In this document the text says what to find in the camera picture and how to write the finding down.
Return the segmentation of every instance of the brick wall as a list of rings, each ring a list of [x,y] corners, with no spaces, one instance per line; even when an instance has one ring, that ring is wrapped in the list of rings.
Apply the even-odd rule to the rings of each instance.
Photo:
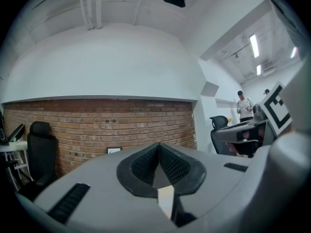
[[[9,135],[25,124],[46,121],[58,139],[56,173],[62,176],[90,158],[153,142],[170,142],[196,149],[190,102],[151,100],[49,100],[18,102],[4,107]]]

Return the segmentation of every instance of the gray plastic surface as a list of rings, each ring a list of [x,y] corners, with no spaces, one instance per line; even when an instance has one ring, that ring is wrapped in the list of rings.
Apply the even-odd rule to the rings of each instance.
[[[18,198],[20,204],[27,211],[27,214],[35,220],[42,228],[49,229],[51,232],[57,233],[74,233],[80,232],[78,230],[72,230],[65,225],[57,222],[49,215],[47,215],[42,209],[38,206],[34,205],[30,200],[28,200],[23,195],[16,193],[16,197]]]
[[[119,182],[121,160],[147,146],[92,159],[46,188],[34,201],[48,212],[76,183],[90,185],[66,225],[83,232],[166,232],[176,228],[162,212],[157,199],[140,198]]]
[[[227,233],[238,232],[242,216],[251,201],[261,180],[270,146],[257,150],[242,178],[232,187],[229,193],[215,203],[203,216],[178,229],[178,233],[208,232]]]
[[[280,92],[296,130],[311,132],[311,54],[308,53],[303,61],[302,68]]]
[[[195,217],[200,217],[211,210],[221,200],[223,200],[233,187],[240,181],[245,174],[224,167],[226,163],[234,163],[242,166],[249,166],[251,159],[221,154],[206,154],[200,151],[167,144],[176,150],[198,159],[205,166],[207,175],[200,188],[195,194],[181,196],[180,200],[185,212],[192,213]]]
[[[310,174],[310,149],[311,137],[298,132],[280,137],[271,146],[263,177],[243,216],[249,222],[260,215],[265,224],[243,224],[241,232],[264,231],[284,210]]]

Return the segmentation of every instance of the white shirt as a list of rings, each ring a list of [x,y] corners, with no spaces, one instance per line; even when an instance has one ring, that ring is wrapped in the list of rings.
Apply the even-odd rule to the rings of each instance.
[[[237,102],[237,112],[239,110],[241,111],[241,118],[253,117],[254,116],[253,112],[247,111],[246,109],[246,108],[252,108],[252,107],[254,107],[254,104],[248,98],[244,98],[244,100],[239,100],[239,102]]]

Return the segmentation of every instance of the black slot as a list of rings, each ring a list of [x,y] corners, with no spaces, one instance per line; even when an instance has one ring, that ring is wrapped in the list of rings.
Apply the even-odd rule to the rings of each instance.
[[[246,170],[247,170],[247,166],[242,166],[242,165],[238,165],[238,164],[234,164],[234,163],[226,163],[224,165],[224,167],[227,167],[227,168],[233,169],[233,170],[237,170],[240,172],[246,172]]]
[[[60,223],[66,223],[89,189],[87,184],[75,184],[50,210],[49,216]]]
[[[183,227],[194,220],[196,220],[196,217],[191,213],[185,212],[180,198],[174,193],[171,221],[174,222],[177,227]]]

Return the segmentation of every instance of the headrest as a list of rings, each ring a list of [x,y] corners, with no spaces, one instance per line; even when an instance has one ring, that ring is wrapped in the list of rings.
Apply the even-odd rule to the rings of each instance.
[[[213,116],[212,119],[213,128],[218,130],[228,125],[228,119],[225,116]]]
[[[48,122],[33,122],[30,126],[30,134],[35,136],[49,138],[49,123]]]

